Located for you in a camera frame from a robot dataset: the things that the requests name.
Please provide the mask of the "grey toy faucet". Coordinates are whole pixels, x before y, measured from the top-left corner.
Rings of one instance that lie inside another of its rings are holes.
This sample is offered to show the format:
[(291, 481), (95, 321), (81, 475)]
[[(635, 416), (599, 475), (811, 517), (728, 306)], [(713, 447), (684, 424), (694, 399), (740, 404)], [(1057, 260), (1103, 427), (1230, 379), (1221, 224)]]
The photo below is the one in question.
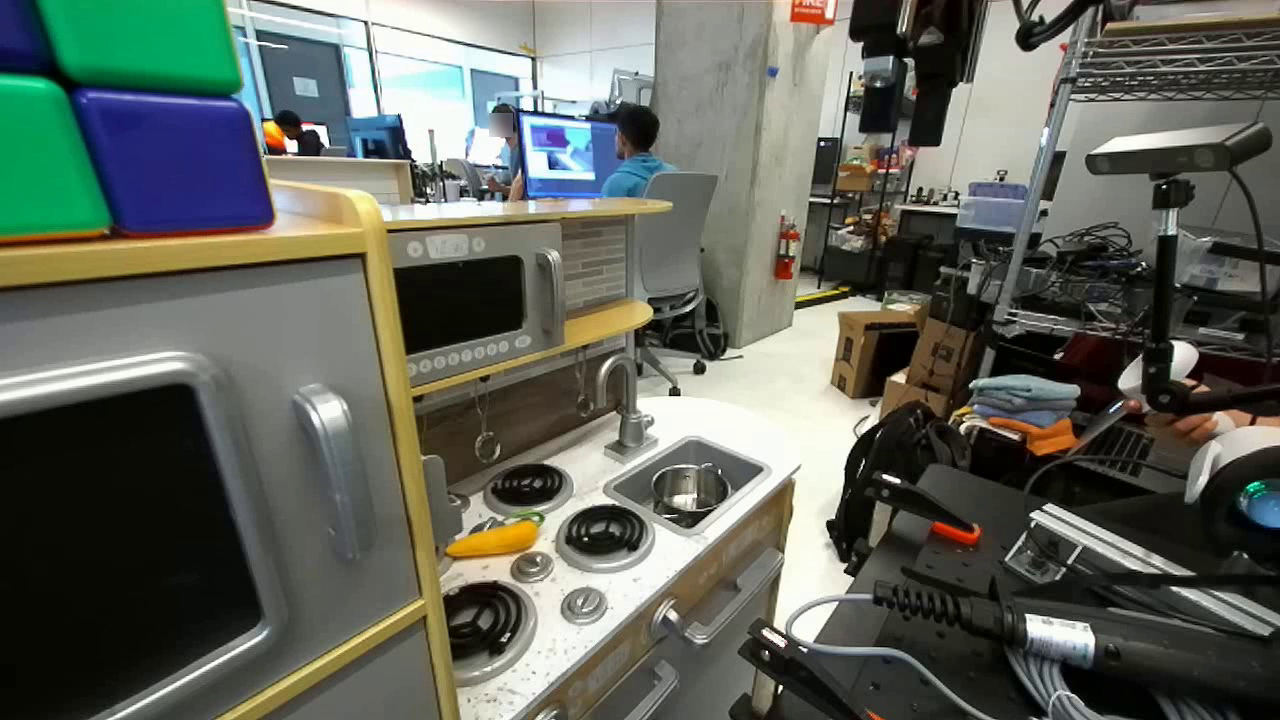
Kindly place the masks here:
[(616, 350), (597, 366), (597, 399), (616, 411), (616, 441), (606, 442), (616, 458), (628, 458), (650, 442), (650, 418), (638, 411), (635, 366), (628, 350)]

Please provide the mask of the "steel pot in sink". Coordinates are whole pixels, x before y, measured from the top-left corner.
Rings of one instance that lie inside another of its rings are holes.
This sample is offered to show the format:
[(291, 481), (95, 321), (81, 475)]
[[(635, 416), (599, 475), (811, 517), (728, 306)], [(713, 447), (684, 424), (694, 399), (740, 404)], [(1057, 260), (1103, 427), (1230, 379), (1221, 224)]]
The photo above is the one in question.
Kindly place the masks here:
[(715, 463), (667, 463), (650, 475), (650, 508), (671, 520), (705, 520), (728, 498), (728, 481)]

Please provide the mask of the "black stove burner back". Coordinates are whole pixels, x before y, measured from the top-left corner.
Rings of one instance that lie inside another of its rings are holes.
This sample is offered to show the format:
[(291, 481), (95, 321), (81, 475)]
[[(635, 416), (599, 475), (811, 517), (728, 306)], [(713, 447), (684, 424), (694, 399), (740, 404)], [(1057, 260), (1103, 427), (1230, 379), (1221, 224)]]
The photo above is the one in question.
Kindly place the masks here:
[(511, 463), (486, 488), (491, 511), (552, 511), (571, 497), (571, 481), (555, 463)]

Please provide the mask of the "black stove burner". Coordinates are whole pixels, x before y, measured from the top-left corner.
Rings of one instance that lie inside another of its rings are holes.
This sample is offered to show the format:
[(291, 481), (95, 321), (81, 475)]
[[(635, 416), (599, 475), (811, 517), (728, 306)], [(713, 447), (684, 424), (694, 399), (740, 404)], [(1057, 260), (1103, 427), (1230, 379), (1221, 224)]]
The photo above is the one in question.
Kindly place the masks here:
[(484, 682), (509, 673), (534, 636), (534, 605), (505, 580), (459, 582), (445, 594), (451, 673), (459, 682)]
[(571, 481), (555, 463), (511, 463), (486, 488), (491, 511), (552, 511), (571, 497)]
[(622, 502), (576, 508), (561, 533), (555, 552), (579, 572), (618, 572), (638, 562), (655, 543), (650, 524)]

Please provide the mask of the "toy microwave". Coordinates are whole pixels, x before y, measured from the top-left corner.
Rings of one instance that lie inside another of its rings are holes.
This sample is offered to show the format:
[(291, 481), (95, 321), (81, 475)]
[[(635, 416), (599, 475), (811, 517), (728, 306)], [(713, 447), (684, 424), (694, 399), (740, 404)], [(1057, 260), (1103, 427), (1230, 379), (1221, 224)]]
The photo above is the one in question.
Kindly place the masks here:
[(414, 384), (564, 341), (564, 246), (555, 224), (392, 230), (388, 246)]

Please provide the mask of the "toy kitchen unit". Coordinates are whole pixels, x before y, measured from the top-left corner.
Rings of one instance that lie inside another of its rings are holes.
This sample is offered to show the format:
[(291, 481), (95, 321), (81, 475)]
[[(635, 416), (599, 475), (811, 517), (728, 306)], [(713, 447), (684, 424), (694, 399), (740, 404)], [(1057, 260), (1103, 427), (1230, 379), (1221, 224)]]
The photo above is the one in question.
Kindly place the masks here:
[[(263, 230), (0, 246), (0, 720), (728, 720), (759, 693), (740, 644), (775, 605), (795, 463), (750, 416), (638, 389), (650, 442), (606, 453), (597, 366), (632, 354), (638, 294), (564, 305), (555, 346), (406, 376), (392, 230), (555, 224), (569, 285), (638, 203), (395, 216), (289, 185), (277, 209)], [(414, 416), (499, 389), (571, 502), (671, 458), (736, 488), (618, 572), (451, 561)], [(534, 636), (459, 682), (445, 594), (476, 580), (523, 589)]]

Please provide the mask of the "black stove burner front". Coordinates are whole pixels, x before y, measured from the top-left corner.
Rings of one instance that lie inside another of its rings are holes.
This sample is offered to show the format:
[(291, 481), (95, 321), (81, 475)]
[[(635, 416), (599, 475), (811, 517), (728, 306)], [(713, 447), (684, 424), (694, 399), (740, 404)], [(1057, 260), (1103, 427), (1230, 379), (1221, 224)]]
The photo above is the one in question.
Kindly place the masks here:
[(459, 682), (484, 682), (509, 673), (534, 636), (534, 605), (505, 580), (459, 582), (445, 594), (451, 673)]

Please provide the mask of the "grey office chair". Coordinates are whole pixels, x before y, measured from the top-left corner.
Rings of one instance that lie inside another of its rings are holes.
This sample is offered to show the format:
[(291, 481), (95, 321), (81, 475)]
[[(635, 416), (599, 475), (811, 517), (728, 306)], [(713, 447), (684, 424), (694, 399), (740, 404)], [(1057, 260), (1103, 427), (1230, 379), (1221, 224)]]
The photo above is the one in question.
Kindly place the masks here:
[(667, 379), (667, 391), (679, 391), (679, 379), (658, 363), (655, 345), (665, 325), (690, 321), (690, 370), (707, 370), (701, 341), (707, 334), (707, 292), (701, 266), (701, 237), (707, 218), (715, 181), (707, 170), (658, 170), (647, 185), (650, 198), (667, 198), (667, 216), (642, 216), (635, 224), (638, 246), (638, 292), (650, 306), (650, 321), (635, 331), (638, 370)]

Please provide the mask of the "red fire extinguisher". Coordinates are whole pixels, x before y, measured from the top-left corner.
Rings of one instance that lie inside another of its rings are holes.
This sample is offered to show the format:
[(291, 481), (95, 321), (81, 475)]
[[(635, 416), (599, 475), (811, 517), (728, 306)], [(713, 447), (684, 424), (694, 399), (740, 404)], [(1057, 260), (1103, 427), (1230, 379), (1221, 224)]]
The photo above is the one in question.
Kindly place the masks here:
[(770, 254), (770, 277), (775, 277), (775, 280), (795, 280), (801, 243), (803, 243), (803, 237), (801, 237), (795, 218), (785, 218), (785, 216), (779, 216), (775, 254)]

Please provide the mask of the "cardboard box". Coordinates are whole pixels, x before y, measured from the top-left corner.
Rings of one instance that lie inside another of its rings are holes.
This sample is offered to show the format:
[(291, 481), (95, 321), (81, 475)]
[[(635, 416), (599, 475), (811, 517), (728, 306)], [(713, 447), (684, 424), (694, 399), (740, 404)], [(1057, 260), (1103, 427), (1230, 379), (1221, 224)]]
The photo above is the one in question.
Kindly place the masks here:
[(916, 389), (954, 395), (973, 379), (973, 370), (979, 363), (979, 346), (983, 346), (979, 326), (924, 321), (916, 346), (910, 346), (908, 379)]

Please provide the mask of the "black clamp near kitchen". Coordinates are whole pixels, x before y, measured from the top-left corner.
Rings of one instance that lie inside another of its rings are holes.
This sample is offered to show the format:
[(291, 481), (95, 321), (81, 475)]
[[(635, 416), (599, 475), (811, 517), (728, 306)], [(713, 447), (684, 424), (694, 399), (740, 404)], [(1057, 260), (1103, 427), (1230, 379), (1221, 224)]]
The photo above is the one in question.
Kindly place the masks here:
[(795, 636), (779, 631), (767, 620), (749, 624), (740, 655), (775, 679), (785, 693), (801, 697), (806, 708), (827, 710), (833, 720), (874, 720), (874, 710), (839, 689)]

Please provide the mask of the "blue foam block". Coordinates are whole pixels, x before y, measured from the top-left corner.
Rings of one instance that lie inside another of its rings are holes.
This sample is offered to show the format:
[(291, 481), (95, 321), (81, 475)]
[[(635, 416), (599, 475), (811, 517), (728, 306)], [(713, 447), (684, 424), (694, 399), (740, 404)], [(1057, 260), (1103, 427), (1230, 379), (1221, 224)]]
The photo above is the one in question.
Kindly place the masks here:
[(114, 237), (242, 230), (277, 218), (257, 125), (226, 96), (72, 96)]

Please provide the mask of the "green foam block top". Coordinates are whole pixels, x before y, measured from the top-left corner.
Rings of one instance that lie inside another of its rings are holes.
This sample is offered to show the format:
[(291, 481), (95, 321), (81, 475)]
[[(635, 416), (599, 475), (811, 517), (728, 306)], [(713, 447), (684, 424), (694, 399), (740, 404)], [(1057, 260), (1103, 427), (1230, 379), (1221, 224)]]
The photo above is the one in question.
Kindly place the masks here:
[(225, 0), (36, 0), (56, 69), (84, 88), (231, 96)]

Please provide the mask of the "green foam block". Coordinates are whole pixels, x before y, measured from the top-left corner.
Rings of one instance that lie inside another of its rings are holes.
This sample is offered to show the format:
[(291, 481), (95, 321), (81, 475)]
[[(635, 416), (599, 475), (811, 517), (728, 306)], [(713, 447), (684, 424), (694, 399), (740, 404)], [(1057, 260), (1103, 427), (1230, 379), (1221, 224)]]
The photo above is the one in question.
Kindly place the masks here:
[(0, 237), (102, 237), (107, 224), (65, 88), (44, 74), (0, 74)]
[(56, 69), (84, 88), (231, 96), (225, 0), (36, 0)]

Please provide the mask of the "orange handled clamp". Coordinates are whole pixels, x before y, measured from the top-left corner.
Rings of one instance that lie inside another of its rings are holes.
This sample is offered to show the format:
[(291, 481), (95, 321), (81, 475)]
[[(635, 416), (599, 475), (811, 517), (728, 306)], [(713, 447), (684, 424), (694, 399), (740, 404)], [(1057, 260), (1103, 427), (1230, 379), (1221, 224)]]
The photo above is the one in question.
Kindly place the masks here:
[(890, 470), (866, 475), (866, 498), (921, 517), (926, 524), (926, 537), (941, 543), (977, 546), (983, 540), (983, 526), (977, 520), (963, 520), (945, 498), (926, 497), (921, 483), (908, 483)]

